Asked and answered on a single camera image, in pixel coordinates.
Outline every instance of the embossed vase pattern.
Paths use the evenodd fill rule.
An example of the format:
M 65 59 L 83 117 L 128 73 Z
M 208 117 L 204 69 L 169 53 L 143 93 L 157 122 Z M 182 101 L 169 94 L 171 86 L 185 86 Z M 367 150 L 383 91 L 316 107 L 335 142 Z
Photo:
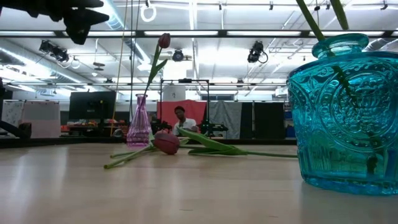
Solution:
M 398 54 L 361 52 L 362 34 L 314 46 L 289 75 L 303 179 L 353 194 L 398 194 Z
M 127 133 L 127 146 L 141 147 L 149 143 L 149 133 L 152 131 L 148 120 L 146 96 L 137 96 L 137 109 L 134 114 L 129 132 Z

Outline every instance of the wooden table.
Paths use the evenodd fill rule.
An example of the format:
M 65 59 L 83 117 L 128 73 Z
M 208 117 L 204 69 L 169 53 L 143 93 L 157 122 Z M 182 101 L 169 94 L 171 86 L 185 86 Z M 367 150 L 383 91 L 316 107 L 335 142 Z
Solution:
M 242 146 L 293 154 L 293 146 Z M 0 223 L 271 224 L 398 222 L 397 197 L 302 182 L 296 159 L 155 153 L 103 170 L 123 144 L 0 151 Z

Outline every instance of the person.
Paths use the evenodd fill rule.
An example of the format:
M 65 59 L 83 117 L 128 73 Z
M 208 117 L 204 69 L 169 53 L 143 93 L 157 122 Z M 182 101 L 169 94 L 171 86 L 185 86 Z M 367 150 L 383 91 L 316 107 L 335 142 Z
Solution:
M 185 117 L 185 109 L 182 106 L 178 106 L 174 109 L 174 113 L 178 118 L 178 122 L 174 125 L 173 134 L 176 136 L 180 135 L 177 127 L 183 128 L 187 131 L 197 132 L 198 127 L 196 127 L 197 122 L 194 119 Z

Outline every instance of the tulip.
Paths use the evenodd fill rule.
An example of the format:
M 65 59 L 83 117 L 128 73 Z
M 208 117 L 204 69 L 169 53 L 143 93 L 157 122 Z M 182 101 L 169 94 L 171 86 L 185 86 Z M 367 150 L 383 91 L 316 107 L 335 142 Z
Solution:
M 170 34 L 164 33 L 159 37 L 159 47 L 166 49 L 170 46 Z
M 180 140 L 173 134 L 159 133 L 155 135 L 154 146 L 168 155 L 174 155 L 180 147 Z

